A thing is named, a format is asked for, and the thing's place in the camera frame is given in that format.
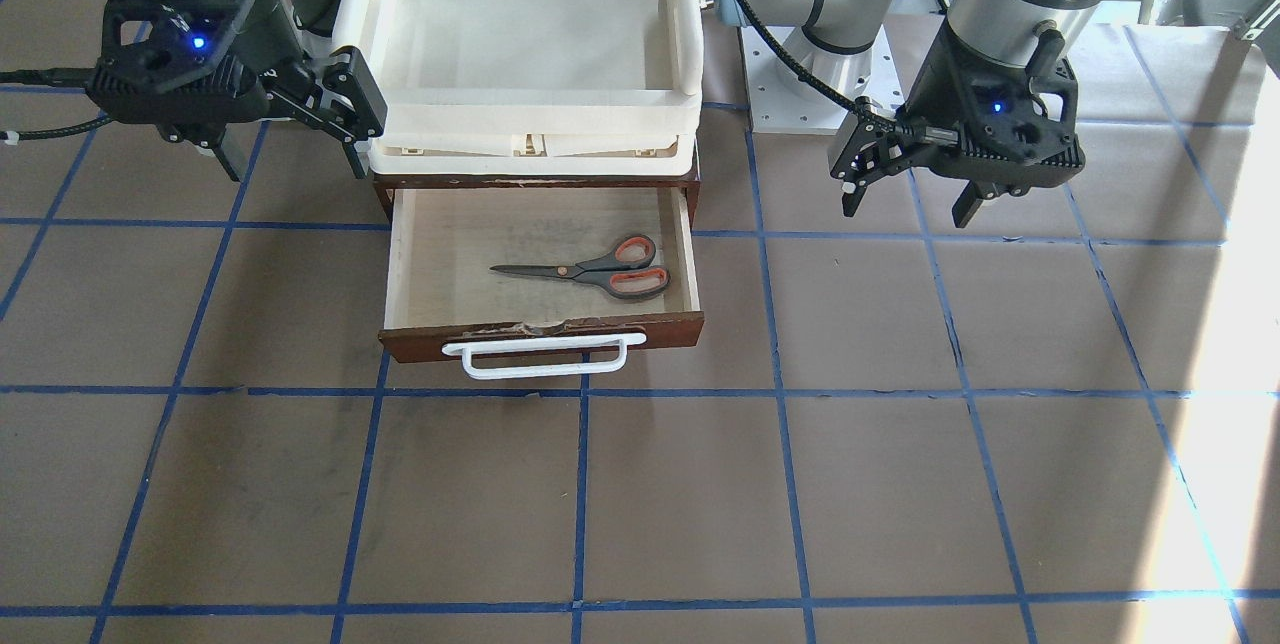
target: scissor handle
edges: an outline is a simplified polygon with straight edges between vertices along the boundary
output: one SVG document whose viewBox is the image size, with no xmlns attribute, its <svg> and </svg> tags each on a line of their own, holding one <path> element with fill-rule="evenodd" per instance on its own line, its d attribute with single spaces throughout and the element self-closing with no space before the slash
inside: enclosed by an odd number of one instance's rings
<svg viewBox="0 0 1280 644">
<path fill-rule="evenodd" d="M 582 271 L 575 280 L 595 284 L 617 300 L 648 300 L 671 284 L 671 275 L 660 266 L 649 266 L 627 271 Z"/>
<path fill-rule="evenodd" d="M 631 234 L 613 247 L 611 252 L 599 259 L 581 261 L 577 268 L 582 271 L 617 271 L 644 269 L 653 264 L 654 255 L 658 254 L 658 245 L 645 234 Z"/>
</svg>

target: white plastic bin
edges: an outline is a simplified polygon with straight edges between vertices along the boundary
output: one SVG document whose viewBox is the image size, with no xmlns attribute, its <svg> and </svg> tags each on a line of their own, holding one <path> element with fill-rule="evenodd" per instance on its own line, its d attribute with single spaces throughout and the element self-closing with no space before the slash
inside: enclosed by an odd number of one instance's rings
<svg viewBox="0 0 1280 644">
<path fill-rule="evenodd" d="M 342 0 L 389 111 L 376 174 L 681 175 L 698 0 Z"/>
</svg>

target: open drawer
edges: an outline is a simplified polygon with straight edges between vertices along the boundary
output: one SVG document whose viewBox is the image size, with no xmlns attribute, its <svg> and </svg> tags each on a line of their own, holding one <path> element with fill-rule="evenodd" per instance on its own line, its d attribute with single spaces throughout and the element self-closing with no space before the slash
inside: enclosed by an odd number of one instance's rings
<svg viewBox="0 0 1280 644">
<path fill-rule="evenodd" d="M 703 328 L 689 210 L 676 188 L 397 189 L 383 344 L 398 362 L 462 357 L 476 379 L 613 371 L 627 348 L 691 347 Z M 570 280 L 490 271 L 573 264 L 627 234 L 658 243 L 671 284 L 621 301 Z M 485 353 L 617 350 L 607 361 L 484 369 Z"/>
</svg>

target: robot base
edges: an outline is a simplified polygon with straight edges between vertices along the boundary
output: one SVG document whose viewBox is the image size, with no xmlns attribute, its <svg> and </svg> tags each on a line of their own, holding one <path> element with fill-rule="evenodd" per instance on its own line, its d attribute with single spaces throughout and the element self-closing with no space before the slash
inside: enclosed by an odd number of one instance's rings
<svg viewBox="0 0 1280 644">
<path fill-rule="evenodd" d="M 741 32 L 746 93 L 751 102 L 751 131 L 763 134 L 835 134 L 847 114 L 844 108 L 797 96 L 783 79 L 783 76 L 790 74 L 755 29 L 744 26 Z M 769 33 L 785 42 L 791 35 L 791 26 L 769 26 Z M 872 51 L 872 74 L 861 96 L 870 97 L 879 108 L 896 110 L 904 101 L 902 87 L 884 29 L 876 35 Z"/>
</svg>

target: white drawer handle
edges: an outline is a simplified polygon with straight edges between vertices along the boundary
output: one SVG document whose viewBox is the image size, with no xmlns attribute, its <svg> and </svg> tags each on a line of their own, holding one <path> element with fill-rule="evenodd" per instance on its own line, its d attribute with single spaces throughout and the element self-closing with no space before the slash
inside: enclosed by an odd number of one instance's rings
<svg viewBox="0 0 1280 644">
<path fill-rule="evenodd" d="M 644 344 L 645 339 L 648 339 L 648 337 L 644 333 L 628 332 L 625 334 L 595 334 L 586 337 L 545 337 L 541 339 L 457 342 L 444 344 L 442 351 L 445 356 L 462 357 L 462 369 L 471 376 L 471 379 L 530 379 L 534 376 L 605 374 L 608 371 L 621 370 L 627 362 L 627 347 Z M 618 356 L 607 361 L 538 364 L 530 366 L 502 366 L 493 369 L 480 369 L 475 366 L 475 362 L 472 362 L 476 353 L 571 352 L 575 350 L 595 350 L 602 347 L 617 347 Z"/>
</svg>

